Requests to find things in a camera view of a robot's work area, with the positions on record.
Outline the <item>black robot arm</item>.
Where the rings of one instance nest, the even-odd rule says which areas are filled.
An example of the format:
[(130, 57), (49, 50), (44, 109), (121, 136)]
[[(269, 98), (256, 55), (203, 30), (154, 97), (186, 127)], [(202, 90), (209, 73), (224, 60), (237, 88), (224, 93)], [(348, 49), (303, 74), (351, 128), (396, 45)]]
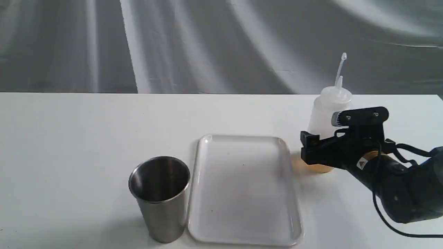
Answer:
[(427, 152), (386, 139), (382, 106), (334, 112), (332, 137), (300, 132), (301, 159), (349, 172), (380, 200), (396, 223), (442, 216), (442, 147)]

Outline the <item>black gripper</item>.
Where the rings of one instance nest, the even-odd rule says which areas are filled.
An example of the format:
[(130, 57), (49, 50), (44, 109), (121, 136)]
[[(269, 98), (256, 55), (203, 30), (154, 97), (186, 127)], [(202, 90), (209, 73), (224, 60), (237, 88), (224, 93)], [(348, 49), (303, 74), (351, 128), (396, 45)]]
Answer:
[(307, 165), (321, 164), (350, 173), (394, 173), (397, 161), (389, 156), (394, 143), (386, 142), (383, 123), (389, 111), (377, 106), (334, 112), (331, 124), (340, 128), (334, 137), (300, 132), (301, 159)]

